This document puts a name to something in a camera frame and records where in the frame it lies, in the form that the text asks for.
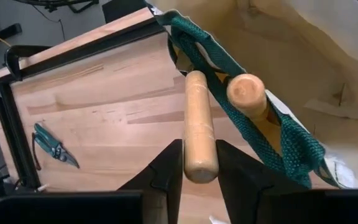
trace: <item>black clamp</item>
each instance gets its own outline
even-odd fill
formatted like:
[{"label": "black clamp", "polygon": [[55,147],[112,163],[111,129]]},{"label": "black clamp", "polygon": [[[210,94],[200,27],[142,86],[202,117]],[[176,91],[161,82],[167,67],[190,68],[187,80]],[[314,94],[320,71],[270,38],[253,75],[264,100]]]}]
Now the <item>black clamp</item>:
[{"label": "black clamp", "polygon": [[20,71],[19,59],[21,57],[30,57],[49,48],[47,46],[36,45],[15,45],[9,47],[5,52],[6,67],[16,81],[22,81],[23,76]]}]

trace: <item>wood grain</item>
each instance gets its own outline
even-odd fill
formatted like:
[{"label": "wood grain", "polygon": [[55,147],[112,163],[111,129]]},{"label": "wood grain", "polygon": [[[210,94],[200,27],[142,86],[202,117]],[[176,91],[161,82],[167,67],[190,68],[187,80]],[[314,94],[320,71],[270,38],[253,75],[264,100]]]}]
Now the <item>wood grain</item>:
[{"label": "wood grain", "polygon": [[[108,24],[106,32],[67,44],[75,47],[148,17],[148,11],[138,11],[118,24]],[[48,190],[117,189],[173,139],[182,138],[185,79],[176,71],[166,41],[166,34],[155,35],[12,85],[27,140],[34,123],[40,122],[62,140],[81,166],[61,163],[37,147],[42,166],[39,177],[43,184],[50,184]],[[23,66],[70,46],[63,44],[35,55]],[[0,70],[0,76],[6,73]],[[216,139],[257,158],[218,103],[209,98]],[[9,173],[17,177],[1,124],[0,145]],[[312,179],[314,187],[328,187],[314,174]],[[179,222],[209,223],[210,215],[229,221],[217,180],[196,185],[183,179]]]},{"label": "wood grain", "polygon": [[204,73],[192,71],[186,75],[183,170],[196,184],[213,181],[219,172],[208,93]]},{"label": "wood grain", "polygon": [[242,74],[227,86],[227,98],[239,111],[253,121],[267,119],[269,109],[264,83],[255,75]]}]

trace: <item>black bracket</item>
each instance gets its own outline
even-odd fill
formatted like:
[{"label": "black bracket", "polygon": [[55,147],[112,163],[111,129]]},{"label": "black bracket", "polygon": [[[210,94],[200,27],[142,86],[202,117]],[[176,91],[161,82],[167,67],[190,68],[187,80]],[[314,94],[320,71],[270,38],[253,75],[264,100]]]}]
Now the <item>black bracket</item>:
[{"label": "black bracket", "polygon": [[118,190],[142,189],[164,192],[167,223],[178,223],[182,175],[182,140],[175,139],[144,170]]},{"label": "black bracket", "polygon": [[23,76],[20,70],[19,59],[30,57],[39,52],[49,49],[47,46],[15,45],[9,47],[5,52],[5,64],[16,81],[22,81]]},{"label": "black bracket", "polygon": [[285,174],[269,169],[226,141],[217,140],[216,149],[219,185],[233,224],[269,223],[263,220],[269,219],[270,209],[261,208],[261,199],[266,194],[308,191]]},{"label": "black bracket", "polygon": [[86,10],[87,8],[95,5],[95,4],[99,4],[99,0],[92,0],[91,2],[89,2],[87,5],[83,6],[80,9],[76,9],[73,5],[69,4],[68,7],[71,9],[72,12],[74,12],[75,14],[77,13],[81,13],[84,10]]},{"label": "black bracket", "polygon": [[0,38],[1,39],[8,39],[16,34],[20,34],[22,32],[22,27],[20,24],[15,23],[3,30],[0,31]]}]

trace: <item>pruning shears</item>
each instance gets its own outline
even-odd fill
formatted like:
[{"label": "pruning shears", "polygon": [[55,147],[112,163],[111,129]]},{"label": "pruning shears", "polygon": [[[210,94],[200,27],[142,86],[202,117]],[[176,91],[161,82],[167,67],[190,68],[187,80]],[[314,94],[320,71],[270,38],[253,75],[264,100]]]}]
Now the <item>pruning shears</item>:
[{"label": "pruning shears", "polygon": [[74,156],[72,156],[65,148],[63,148],[62,143],[55,139],[46,129],[37,123],[34,124],[34,129],[35,132],[32,133],[32,150],[37,170],[41,170],[41,166],[37,156],[35,155],[34,142],[38,143],[38,145],[54,159],[80,168],[80,165],[77,163]]}]

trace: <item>wooden handle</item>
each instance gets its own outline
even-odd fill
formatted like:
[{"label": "wooden handle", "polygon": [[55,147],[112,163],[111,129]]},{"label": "wooden handle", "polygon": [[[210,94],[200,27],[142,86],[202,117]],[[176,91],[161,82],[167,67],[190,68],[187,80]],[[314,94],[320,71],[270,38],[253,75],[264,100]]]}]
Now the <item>wooden handle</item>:
[{"label": "wooden handle", "polygon": [[190,72],[185,85],[185,174],[192,182],[205,184],[219,172],[205,75]]},{"label": "wooden handle", "polygon": [[281,129],[275,114],[271,113],[267,105],[264,83],[255,75],[238,75],[227,86],[227,98],[256,125],[273,149],[282,155]]},{"label": "wooden handle", "polygon": [[255,75],[243,74],[233,78],[227,87],[230,103],[252,120],[267,117],[264,83]]}]

